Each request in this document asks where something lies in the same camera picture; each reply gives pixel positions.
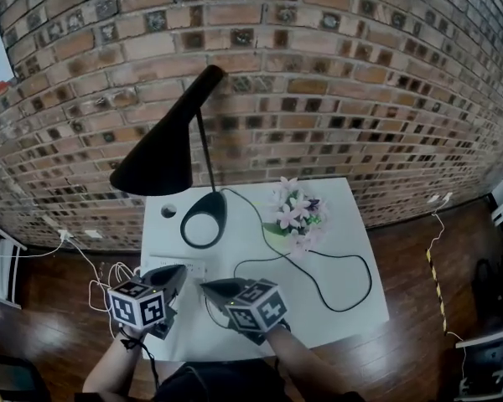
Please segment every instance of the hand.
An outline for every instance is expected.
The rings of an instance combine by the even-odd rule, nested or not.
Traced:
[[[136,338],[142,340],[147,334],[147,330],[138,331],[137,329],[130,326],[123,326],[123,331],[131,338]]]

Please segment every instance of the green leaf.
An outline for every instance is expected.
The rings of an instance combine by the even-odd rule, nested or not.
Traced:
[[[285,236],[287,234],[287,232],[284,229],[281,229],[278,224],[262,224],[262,227],[266,231],[275,235]]]

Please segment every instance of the person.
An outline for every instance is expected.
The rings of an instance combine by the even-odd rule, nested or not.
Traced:
[[[125,402],[129,398],[132,375],[142,348],[125,348],[129,342],[142,341],[144,333],[123,327],[99,363],[84,382],[78,402]],[[289,330],[278,324],[265,334],[280,364],[288,371],[306,402],[363,402],[355,392],[346,392],[343,379],[335,369],[306,348]],[[239,362],[185,363],[167,378],[153,397],[155,401],[290,401],[284,381],[276,369],[261,359]]]

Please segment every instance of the black shirt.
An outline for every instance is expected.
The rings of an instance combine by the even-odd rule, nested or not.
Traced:
[[[277,371],[261,359],[241,362],[186,363],[158,388],[156,402],[203,401],[290,402],[285,395],[285,382]],[[104,401],[95,394],[78,394],[77,402]],[[364,402],[354,392],[332,394],[326,399],[309,397],[306,402]]]

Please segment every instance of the white table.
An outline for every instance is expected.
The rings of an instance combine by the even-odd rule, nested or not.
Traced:
[[[376,268],[371,244],[360,213],[344,178],[315,179],[300,182],[306,193],[328,201],[329,230],[316,250],[331,255],[361,255],[372,276],[369,296],[348,312],[331,312],[320,301],[313,282],[283,258],[265,263],[248,263],[239,267],[237,276],[266,278],[282,287],[287,298],[287,320],[293,334],[307,347],[332,343],[362,333],[389,320],[386,299]],[[263,219],[268,216],[267,204],[275,183],[232,185],[259,209]],[[164,257],[203,260],[207,281],[233,277],[235,265],[244,259],[275,257],[263,242],[261,225],[249,204],[225,191],[227,200],[226,231],[217,245],[196,250],[182,240],[180,222],[195,202],[210,188],[191,188],[166,197],[149,197],[143,221],[142,273],[159,267]],[[166,219],[161,209],[173,204],[177,214]],[[299,260],[320,285],[329,304],[335,309],[348,307],[361,299],[368,288],[366,269],[357,258],[329,259],[313,254]],[[146,345],[157,360],[227,361],[272,356],[267,343],[258,347],[242,335],[216,326],[207,311],[197,280],[188,278],[173,307],[179,312],[174,327],[165,341],[149,335]],[[218,322],[227,319],[210,306]]]

